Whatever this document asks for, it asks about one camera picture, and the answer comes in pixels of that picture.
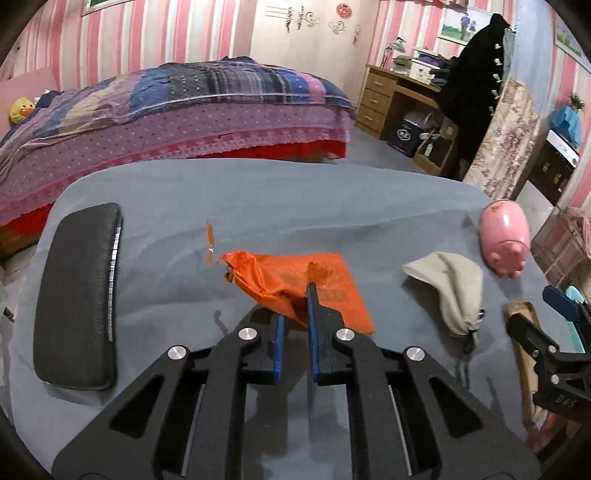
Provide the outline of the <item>person's right hand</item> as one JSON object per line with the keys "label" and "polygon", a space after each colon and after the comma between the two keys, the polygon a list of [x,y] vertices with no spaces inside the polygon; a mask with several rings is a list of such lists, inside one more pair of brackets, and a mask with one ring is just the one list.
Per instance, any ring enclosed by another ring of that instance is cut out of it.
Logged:
{"label": "person's right hand", "polygon": [[568,439],[572,439],[581,427],[582,423],[569,420],[554,412],[548,412],[534,441],[534,452],[541,452],[562,431],[566,433]]}

